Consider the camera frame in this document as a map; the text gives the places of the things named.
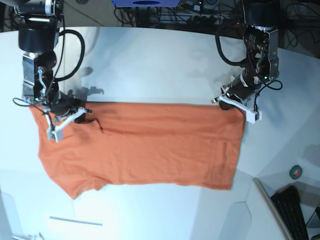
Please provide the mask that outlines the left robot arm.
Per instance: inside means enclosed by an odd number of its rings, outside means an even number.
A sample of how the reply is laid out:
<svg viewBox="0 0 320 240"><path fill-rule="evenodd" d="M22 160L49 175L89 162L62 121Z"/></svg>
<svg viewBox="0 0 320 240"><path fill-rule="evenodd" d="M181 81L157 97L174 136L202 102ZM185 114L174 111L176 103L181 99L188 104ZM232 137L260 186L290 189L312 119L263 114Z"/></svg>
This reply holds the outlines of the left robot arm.
<svg viewBox="0 0 320 240"><path fill-rule="evenodd" d="M213 99L222 110L247 108L253 100L253 119L260 117L257 98L262 90L272 88L279 76L277 5L273 0L243 0L243 17L224 21L216 30L215 42L220 58L228 65L243 71L230 83L221 87L220 96ZM231 61L223 53L221 34L239 26L246 57Z"/></svg>

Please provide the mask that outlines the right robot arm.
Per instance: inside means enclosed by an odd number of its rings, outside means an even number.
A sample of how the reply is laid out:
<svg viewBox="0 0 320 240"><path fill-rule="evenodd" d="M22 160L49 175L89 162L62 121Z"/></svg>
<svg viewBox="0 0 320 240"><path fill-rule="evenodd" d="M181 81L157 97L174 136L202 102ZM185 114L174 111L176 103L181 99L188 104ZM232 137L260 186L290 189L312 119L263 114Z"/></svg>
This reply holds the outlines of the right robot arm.
<svg viewBox="0 0 320 240"><path fill-rule="evenodd" d="M19 20L18 46L24 52L21 106L39 110L45 116L47 132L52 136L61 133L69 123L84 123L86 114L92 111L85 108L80 99L59 89L59 82L73 77L85 56L82 35L65 28L64 1L15 0L12 6ZM80 56L69 74L58 77L62 62L57 60L54 49L59 38L67 34L78 37Z"/></svg>

